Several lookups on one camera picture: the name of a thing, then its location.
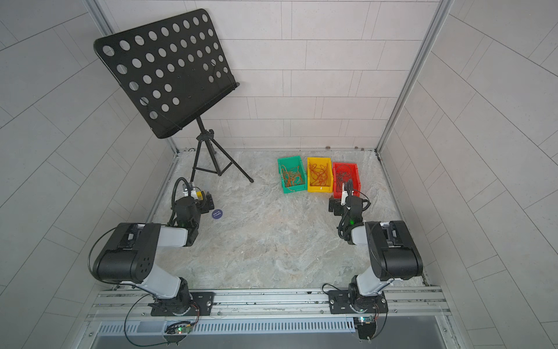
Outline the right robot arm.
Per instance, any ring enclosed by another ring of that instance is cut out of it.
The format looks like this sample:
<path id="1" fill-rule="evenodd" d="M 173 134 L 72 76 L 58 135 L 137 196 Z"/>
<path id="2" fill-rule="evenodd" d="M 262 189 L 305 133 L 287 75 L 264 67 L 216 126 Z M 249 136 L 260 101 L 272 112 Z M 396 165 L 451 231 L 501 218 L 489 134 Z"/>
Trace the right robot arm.
<path id="1" fill-rule="evenodd" d="M 362 214 L 370 205 L 359 196 L 331 197 L 328 201 L 328 211 L 341 218 L 338 236 L 369 251 L 370 266 L 353 277 L 345 295 L 349 308 L 357 314 L 379 312 L 378 303 L 386 287 L 423 272 L 421 255 L 405 222 L 364 221 Z"/>

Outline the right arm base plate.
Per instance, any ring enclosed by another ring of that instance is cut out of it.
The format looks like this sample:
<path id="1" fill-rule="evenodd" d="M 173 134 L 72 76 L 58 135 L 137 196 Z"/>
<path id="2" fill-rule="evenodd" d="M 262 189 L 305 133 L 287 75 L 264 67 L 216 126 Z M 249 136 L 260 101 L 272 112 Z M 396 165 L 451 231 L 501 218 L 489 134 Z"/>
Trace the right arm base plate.
<path id="1" fill-rule="evenodd" d="M 326 291 L 332 314 L 387 314 L 387 301 L 381 296 L 362 296 L 348 290 Z"/>

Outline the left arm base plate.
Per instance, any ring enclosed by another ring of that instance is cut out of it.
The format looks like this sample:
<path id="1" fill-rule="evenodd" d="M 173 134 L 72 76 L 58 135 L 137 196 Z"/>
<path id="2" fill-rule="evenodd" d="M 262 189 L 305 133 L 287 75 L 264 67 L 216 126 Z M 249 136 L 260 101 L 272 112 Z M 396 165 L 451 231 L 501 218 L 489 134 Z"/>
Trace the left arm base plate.
<path id="1" fill-rule="evenodd" d="M 152 316 L 209 316 L 215 298 L 214 292 L 190 292 L 173 299 L 156 299 L 149 303 Z"/>

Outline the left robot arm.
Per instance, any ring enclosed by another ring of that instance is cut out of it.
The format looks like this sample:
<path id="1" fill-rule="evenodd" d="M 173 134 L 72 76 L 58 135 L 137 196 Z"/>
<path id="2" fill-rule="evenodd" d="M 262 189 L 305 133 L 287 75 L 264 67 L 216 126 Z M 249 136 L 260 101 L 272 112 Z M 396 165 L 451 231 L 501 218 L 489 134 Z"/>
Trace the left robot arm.
<path id="1" fill-rule="evenodd" d="M 106 284 L 134 286 L 153 297 L 152 316 L 208 316 L 215 293 L 192 292 L 183 277 L 173 276 L 155 263 L 162 248 L 193 246 L 201 216 L 214 209 L 210 193 L 184 177 L 171 195 L 168 224 L 123 222 L 106 233 L 108 240 L 95 261 L 88 261 L 91 275 Z"/>

